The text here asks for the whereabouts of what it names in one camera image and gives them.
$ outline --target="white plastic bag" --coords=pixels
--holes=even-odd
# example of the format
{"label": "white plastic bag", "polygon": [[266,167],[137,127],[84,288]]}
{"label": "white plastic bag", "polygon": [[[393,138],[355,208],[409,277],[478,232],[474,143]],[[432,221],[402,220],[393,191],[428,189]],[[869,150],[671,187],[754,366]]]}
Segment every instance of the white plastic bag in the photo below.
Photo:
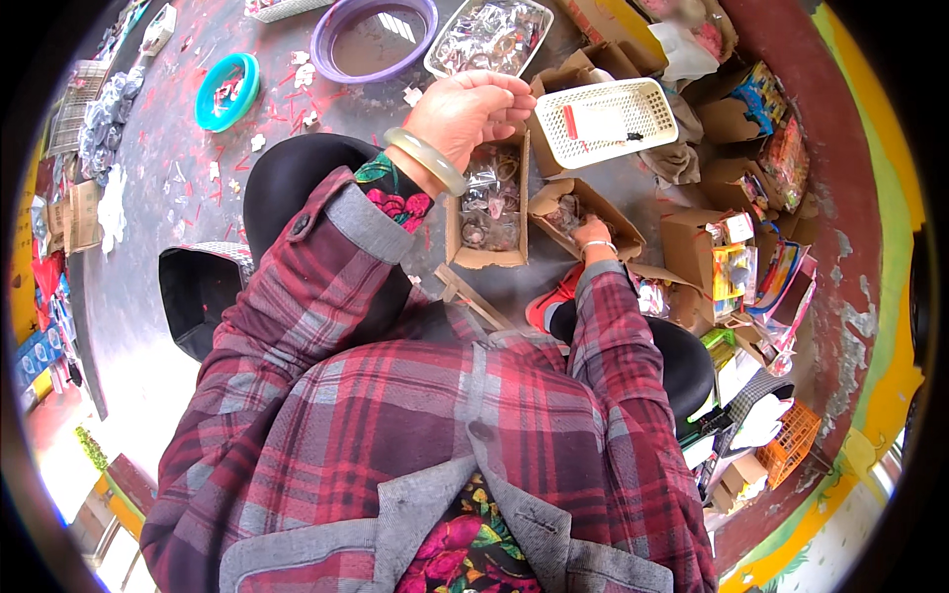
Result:
{"label": "white plastic bag", "polygon": [[700,46],[688,29],[671,23],[656,23],[650,25],[649,30],[659,40],[669,60],[662,80],[668,83],[681,79],[695,81],[718,70],[718,59]]}
{"label": "white plastic bag", "polygon": [[102,253],[108,253],[125,236],[125,209],[121,195],[125,191],[126,174],[121,165],[109,170],[109,182],[99,201],[99,224],[102,225]]}

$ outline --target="red sneaker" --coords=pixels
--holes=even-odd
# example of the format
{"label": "red sneaker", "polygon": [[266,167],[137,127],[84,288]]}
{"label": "red sneaker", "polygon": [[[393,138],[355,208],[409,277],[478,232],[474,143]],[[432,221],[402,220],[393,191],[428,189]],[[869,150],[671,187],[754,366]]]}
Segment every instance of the red sneaker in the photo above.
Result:
{"label": "red sneaker", "polygon": [[567,272],[567,275],[560,281],[557,288],[530,301],[524,310],[524,314],[528,318],[528,323],[537,329],[537,331],[549,334],[550,332],[544,328],[544,312],[547,311],[547,307],[556,303],[572,301],[576,294],[577,283],[580,282],[580,276],[583,273],[584,265],[582,263],[577,264]]}

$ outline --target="plaid jacket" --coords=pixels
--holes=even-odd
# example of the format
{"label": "plaid jacket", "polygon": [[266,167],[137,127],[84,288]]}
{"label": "plaid jacket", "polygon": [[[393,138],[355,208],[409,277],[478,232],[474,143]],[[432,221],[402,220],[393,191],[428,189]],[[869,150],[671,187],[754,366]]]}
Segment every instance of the plaid jacket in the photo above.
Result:
{"label": "plaid jacket", "polygon": [[158,587],[392,591],[478,468],[546,593],[716,590],[624,270],[585,270],[566,363],[453,307],[456,343],[346,349],[413,241],[352,180],[313,191],[223,316],[141,533]]}

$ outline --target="white plastic basket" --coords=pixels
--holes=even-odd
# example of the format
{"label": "white plastic basket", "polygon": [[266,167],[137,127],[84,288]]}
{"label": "white plastic basket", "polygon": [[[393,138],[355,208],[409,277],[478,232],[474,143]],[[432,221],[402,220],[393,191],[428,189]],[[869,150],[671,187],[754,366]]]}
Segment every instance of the white plastic basket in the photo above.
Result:
{"label": "white plastic basket", "polygon": [[[438,36],[435,38],[435,41],[430,46],[428,46],[428,51],[425,52],[425,59],[422,62],[426,70],[436,75],[438,78],[448,78],[449,76],[451,76],[448,72],[445,72],[442,69],[443,66],[441,66],[441,63],[435,59],[434,54],[435,54],[436,47],[441,45],[441,41],[445,38],[445,34],[448,32],[448,29],[450,29],[451,27],[455,25],[455,23],[457,23],[458,15],[461,13],[462,10],[468,8],[470,5],[474,4],[475,2],[481,3],[481,4],[488,4],[490,1],[491,0],[468,0],[467,2],[465,2],[464,4],[458,7],[458,10],[455,11],[455,14],[453,14],[451,18],[448,19],[448,22],[445,23],[445,26],[442,27],[441,31],[438,32]],[[550,33],[550,28],[553,25],[553,12],[546,6],[533,2],[533,0],[517,0],[517,1],[523,4],[526,4],[528,6],[532,6],[544,12],[544,22],[543,22],[544,33],[540,36],[540,39],[537,41],[537,45],[534,47],[534,50],[530,53],[530,56],[528,57],[527,61],[524,62],[524,65],[521,66],[521,69],[517,71],[517,76],[520,76],[521,74],[524,73],[524,70],[530,64],[530,61],[533,60],[533,57],[537,55],[537,50],[540,49],[540,46],[544,44],[544,40],[547,39],[547,34]]]}
{"label": "white plastic basket", "polygon": [[[627,132],[642,134],[642,140],[571,140],[564,120],[564,105],[576,102],[619,106]],[[676,141],[679,127],[662,87],[651,78],[636,78],[569,88],[537,100],[534,109],[547,137],[554,159],[565,169],[580,169],[593,163],[621,157]]]}
{"label": "white plastic basket", "polygon": [[[172,38],[175,32],[175,22],[177,20],[177,10],[170,4],[161,7],[152,22],[148,24],[145,35],[142,38],[139,53],[143,56],[157,56],[168,40]],[[145,44],[149,41],[153,43],[147,48]]]}
{"label": "white plastic basket", "polygon": [[251,16],[264,23],[272,23],[294,16],[307,10],[329,6],[335,0],[282,0],[274,5],[262,8]]}

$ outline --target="wrist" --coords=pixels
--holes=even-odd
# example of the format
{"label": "wrist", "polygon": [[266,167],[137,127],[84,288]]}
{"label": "wrist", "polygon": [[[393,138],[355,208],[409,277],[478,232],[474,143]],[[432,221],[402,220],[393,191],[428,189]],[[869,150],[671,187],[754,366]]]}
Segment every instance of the wrist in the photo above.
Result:
{"label": "wrist", "polygon": [[421,190],[432,198],[445,191],[445,185],[431,171],[414,158],[410,157],[398,146],[389,146],[385,149],[385,155],[389,157],[392,164],[399,167],[405,176],[415,181]]}
{"label": "wrist", "polygon": [[613,249],[608,245],[588,245],[586,249],[583,250],[584,264],[590,265],[595,262],[600,262],[605,259],[611,259],[614,261],[619,261],[620,258],[617,257],[616,253],[613,252]]}

